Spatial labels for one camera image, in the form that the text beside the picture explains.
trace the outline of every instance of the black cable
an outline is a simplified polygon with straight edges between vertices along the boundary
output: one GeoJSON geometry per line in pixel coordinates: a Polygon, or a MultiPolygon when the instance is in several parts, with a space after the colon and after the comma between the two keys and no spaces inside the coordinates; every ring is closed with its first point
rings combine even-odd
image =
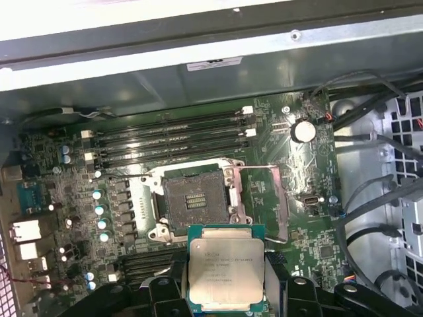
{"type": "MultiPolygon", "coordinates": [[[[423,155],[421,155],[418,151],[414,150],[411,147],[406,147],[395,140],[392,140],[384,135],[377,134],[375,135],[378,141],[382,141],[388,143],[394,149],[404,153],[406,156],[410,157],[413,160],[417,160],[418,162],[423,162],[423,155]]],[[[334,137],[336,142],[352,142],[352,141],[370,141],[372,136],[370,134],[359,134],[359,135],[337,135],[334,137]]]]}
{"type": "Polygon", "coordinates": [[[358,186],[356,188],[356,190],[354,190],[354,192],[352,193],[351,197],[349,198],[349,200],[347,201],[347,203],[345,204],[344,207],[344,213],[347,214],[348,213],[348,209],[351,206],[351,203],[355,200],[355,198],[360,195],[360,193],[362,191],[364,191],[367,187],[369,187],[370,185],[374,184],[374,183],[378,183],[378,182],[390,182],[392,179],[394,178],[393,174],[388,174],[382,177],[378,177],[378,178],[372,178],[366,182],[364,182],[363,184],[361,184],[360,186],[358,186]]]}
{"type": "Polygon", "coordinates": [[[334,88],[329,90],[329,101],[337,101],[342,99],[349,99],[357,96],[365,96],[369,94],[380,94],[387,92],[383,85],[365,85],[344,88],[334,88]]]}
{"type": "MultiPolygon", "coordinates": [[[[401,88],[405,92],[415,92],[423,90],[423,83],[416,83],[422,80],[423,75],[419,75],[418,77],[413,77],[414,80],[411,83],[407,84],[406,86],[401,86],[401,88]]],[[[353,122],[357,121],[358,119],[364,117],[366,114],[371,112],[372,110],[376,109],[378,106],[388,102],[390,99],[395,98],[397,95],[391,91],[383,92],[381,94],[377,94],[376,96],[371,97],[369,100],[365,101],[364,103],[360,104],[359,106],[355,107],[354,109],[346,112],[345,114],[338,117],[338,119],[333,123],[333,130],[338,131],[343,127],[346,127],[353,122]]]]}
{"type": "Polygon", "coordinates": [[[411,286],[414,296],[416,297],[417,304],[423,307],[423,295],[422,292],[420,292],[416,281],[411,279],[409,276],[405,275],[403,272],[398,271],[397,269],[389,269],[379,274],[379,276],[375,280],[375,286],[378,289],[382,289],[384,282],[386,282],[386,280],[390,277],[402,277],[403,279],[405,279],[411,286]]]}
{"type": "Polygon", "coordinates": [[[361,238],[362,236],[365,236],[370,233],[383,233],[385,236],[390,236],[392,238],[400,238],[401,233],[398,232],[398,229],[391,225],[386,224],[380,224],[377,227],[369,227],[362,229],[360,231],[357,231],[354,234],[351,234],[348,239],[346,240],[347,245],[349,246],[351,243],[353,243],[358,238],[361,238]]]}
{"type": "Polygon", "coordinates": [[[63,114],[63,108],[52,108],[52,109],[46,109],[46,110],[33,112],[23,117],[23,119],[21,119],[21,121],[18,124],[20,126],[23,126],[37,119],[41,119],[46,116],[53,116],[55,114],[63,114]]]}
{"type": "Polygon", "coordinates": [[[151,175],[150,174],[122,174],[122,175],[118,175],[118,174],[101,174],[100,177],[93,178],[92,181],[93,182],[96,182],[97,180],[102,180],[104,178],[120,179],[120,178],[136,178],[136,177],[146,177],[146,176],[151,176],[151,175]]]}
{"type": "Polygon", "coordinates": [[[319,91],[331,86],[333,83],[335,83],[337,81],[341,81],[342,79],[346,79],[348,77],[353,77],[353,76],[361,75],[361,74],[370,74],[374,77],[377,77],[379,79],[379,81],[381,81],[381,83],[383,83],[386,87],[391,89],[393,91],[393,93],[395,93],[397,96],[400,96],[403,99],[406,98],[405,93],[403,93],[400,89],[398,89],[393,83],[391,83],[388,80],[386,80],[385,78],[383,78],[379,73],[372,71],[371,69],[364,69],[364,70],[361,70],[361,71],[351,71],[347,74],[343,74],[341,76],[337,76],[333,79],[328,80],[327,82],[325,82],[324,84],[321,84],[315,90],[312,91],[312,93],[310,94],[310,99],[314,98],[319,93],[319,91]]]}
{"type": "Polygon", "coordinates": [[[348,245],[346,243],[346,229],[345,226],[353,221],[373,211],[394,199],[399,199],[401,197],[413,194],[414,192],[423,189],[423,178],[418,178],[413,183],[408,185],[403,185],[401,187],[396,188],[395,190],[382,195],[381,197],[375,198],[358,208],[356,208],[351,213],[347,214],[345,218],[341,218],[336,226],[336,237],[339,243],[339,248],[341,252],[345,255],[348,265],[352,268],[352,270],[356,273],[356,275],[369,287],[372,291],[384,296],[384,294],[373,284],[373,282],[365,276],[364,272],[360,269],[358,264],[354,261],[354,258],[351,256],[351,253],[348,251],[348,245]]]}

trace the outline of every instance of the screw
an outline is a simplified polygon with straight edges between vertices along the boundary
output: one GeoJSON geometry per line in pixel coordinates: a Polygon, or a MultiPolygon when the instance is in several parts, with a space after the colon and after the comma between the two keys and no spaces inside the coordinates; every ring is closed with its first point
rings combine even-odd
{"type": "Polygon", "coordinates": [[[116,294],[116,293],[120,293],[120,292],[122,292],[123,290],[124,290],[123,286],[121,286],[121,285],[117,285],[117,286],[113,287],[113,288],[110,290],[110,292],[111,292],[112,294],[116,294]]]}
{"type": "Polygon", "coordinates": [[[298,40],[300,39],[300,37],[301,37],[301,33],[300,33],[300,31],[298,31],[298,30],[293,30],[293,31],[291,32],[291,39],[292,39],[293,41],[298,41],[298,40]]]}
{"type": "Polygon", "coordinates": [[[357,291],[357,288],[355,288],[352,285],[344,285],[344,290],[346,290],[349,293],[355,293],[357,291]]]}
{"type": "Polygon", "coordinates": [[[169,284],[169,280],[168,279],[161,279],[158,282],[159,285],[163,286],[163,285],[168,285],[169,284]]]}
{"type": "Polygon", "coordinates": [[[336,196],[329,197],[329,203],[337,203],[337,202],[338,202],[338,198],[336,196]]]}
{"type": "Polygon", "coordinates": [[[297,283],[298,285],[305,285],[307,284],[307,281],[302,279],[302,278],[297,278],[293,280],[295,283],[297,283]]]}

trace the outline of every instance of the white label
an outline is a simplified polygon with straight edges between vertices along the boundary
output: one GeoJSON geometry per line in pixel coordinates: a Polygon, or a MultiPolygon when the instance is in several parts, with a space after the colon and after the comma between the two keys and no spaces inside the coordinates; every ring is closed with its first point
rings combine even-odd
{"type": "Polygon", "coordinates": [[[201,61],[199,63],[187,64],[186,68],[188,71],[201,71],[202,69],[239,65],[241,64],[242,59],[242,57],[231,57],[214,59],[212,61],[201,61]]]}

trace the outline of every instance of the wire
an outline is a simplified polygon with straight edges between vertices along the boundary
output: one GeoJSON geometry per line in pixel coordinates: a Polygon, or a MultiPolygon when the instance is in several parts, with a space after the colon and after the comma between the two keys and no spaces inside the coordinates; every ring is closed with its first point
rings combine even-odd
{"type": "Polygon", "coordinates": [[[352,71],[350,73],[343,74],[341,76],[337,76],[335,78],[328,80],[327,82],[325,82],[324,84],[321,84],[315,90],[312,91],[312,93],[310,94],[310,99],[314,98],[319,93],[319,91],[331,86],[333,83],[337,81],[341,81],[342,79],[347,79],[349,77],[353,77],[353,76],[361,75],[361,74],[370,74],[374,77],[377,77],[386,87],[391,89],[396,95],[400,96],[403,99],[406,98],[406,94],[404,92],[398,89],[393,83],[390,83],[385,78],[383,78],[379,73],[372,71],[371,69],[364,69],[361,71],[352,71]]]}
{"type": "Polygon", "coordinates": [[[354,211],[347,214],[345,218],[341,218],[336,226],[336,237],[338,239],[339,248],[341,252],[344,253],[346,260],[348,261],[348,265],[352,268],[353,272],[355,272],[355,274],[367,285],[367,287],[380,295],[384,296],[384,294],[373,284],[373,282],[370,281],[367,276],[365,276],[364,272],[360,269],[358,264],[354,261],[351,253],[348,251],[345,226],[354,219],[357,219],[362,215],[365,215],[366,213],[369,213],[370,211],[373,211],[385,205],[386,203],[393,201],[394,199],[399,199],[406,195],[413,194],[414,192],[421,189],[423,189],[423,178],[417,178],[411,184],[398,187],[387,194],[384,194],[359,206],[354,211]]]}
{"type": "Polygon", "coordinates": [[[356,275],[350,275],[344,278],[344,283],[357,283],[356,275]]]}
{"type": "Polygon", "coordinates": [[[11,277],[11,274],[9,270],[0,264],[0,270],[6,275],[6,278],[11,282],[16,283],[31,283],[31,284],[39,284],[39,285],[54,285],[54,284],[68,284],[71,281],[66,280],[58,280],[58,281],[52,281],[52,282],[45,282],[45,281],[38,281],[36,279],[15,279],[14,277],[11,277]]]}
{"type": "Polygon", "coordinates": [[[354,193],[352,193],[351,197],[349,198],[349,200],[347,201],[347,203],[345,204],[344,207],[344,213],[347,214],[348,213],[348,208],[351,206],[351,203],[357,198],[358,195],[360,195],[360,193],[362,191],[364,191],[367,187],[369,187],[370,185],[374,184],[374,183],[378,183],[378,182],[388,182],[391,181],[393,179],[394,175],[393,174],[388,174],[382,177],[378,177],[378,178],[373,178],[371,180],[368,180],[366,182],[364,182],[363,184],[361,184],[360,186],[358,186],[356,188],[356,190],[354,190],[354,193]]]}
{"type": "Polygon", "coordinates": [[[351,236],[348,237],[348,239],[346,240],[346,243],[349,246],[358,238],[361,238],[362,236],[365,236],[366,234],[369,234],[369,233],[377,233],[377,232],[383,233],[385,236],[390,236],[392,238],[401,237],[401,233],[398,232],[398,229],[396,227],[391,225],[386,225],[386,224],[380,224],[377,227],[365,228],[352,234],[351,236]]]}
{"type": "Polygon", "coordinates": [[[409,276],[405,275],[403,272],[398,271],[397,269],[389,269],[379,274],[379,276],[375,280],[375,286],[378,289],[382,289],[384,282],[386,282],[386,280],[390,277],[402,277],[403,279],[405,279],[410,284],[418,305],[423,307],[423,295],[422,292],[420,292],[416,281],[411,279],[409,276]]]}
{"type": "MultiPolygon", "coordinates": [[[[419,76],[413,77],[407,81],[404,81],[403,84],[400,86],[406,92],[414,92],[423,90],[423,83],[417,83],[421,81],[423,78],[423,74],[419,74],[419,76]]],[[[338,117],[338,119],[333,123],[333,130],[338,131],[343,127],[346,127],[353,122],[357,121],[358,119],[364,117],[366,114],[371,112],[372,110],[376,109],[378,106],[386,103],[392,98],[395,98],[397,95],[391,91],[382,92],[381,94],[377,94],[371,97],[369,100],[363,102],[359,106],[355,107],[354,109],[346,112],[345,114],[338,117]]]]}
{"type": "MultiPolygon", "coordinates": [[[[359,134],[359,135],[337,135],[334,137],[336,142],[352,142],[352,141],[371,141],[372,135],[370,134],[359,134]]],[[[395,140],[392,140],[384,135],[377,134],[376,139],[385,143],[388,143],[394,149],[404,153],[406,156],[410,157],[413,160],[417,160],[418,162],[423,161],[423,155],[419,152],[415,151],[413,148],[406,147],[395,140]]]]}
{"type": "Polygon", "coordinates": [[[127,175],[117,175],[117,174],[101,174],[100,177],[93,178],[92,181],[101,180],[103,178],[135,178],[135,177],[146,177],[151,176],[150,174],[127,174],[127,175]]]}

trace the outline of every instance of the integrated circuit chip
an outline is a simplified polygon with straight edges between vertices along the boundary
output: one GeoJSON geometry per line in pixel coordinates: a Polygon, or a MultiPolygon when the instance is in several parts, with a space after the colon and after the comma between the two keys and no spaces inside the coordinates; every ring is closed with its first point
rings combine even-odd
{"type": "Polygon", "coordinates": [[[229,222],[222,171],[167,179],[163,187],[173,228],[229,222]]]}
{"type": "Polygon", "coordinates": [[[263,299],[264,243],[248,228],[203,228],[189,242],[189,299],[202,311],[246,311],[263,299]]]}
{"type": "Polygon", "coordinates": [[[333,257],[333,247],[332,246],[322,246],[320,248],[320,257],[322,259],[327,259],[333,257]]]}

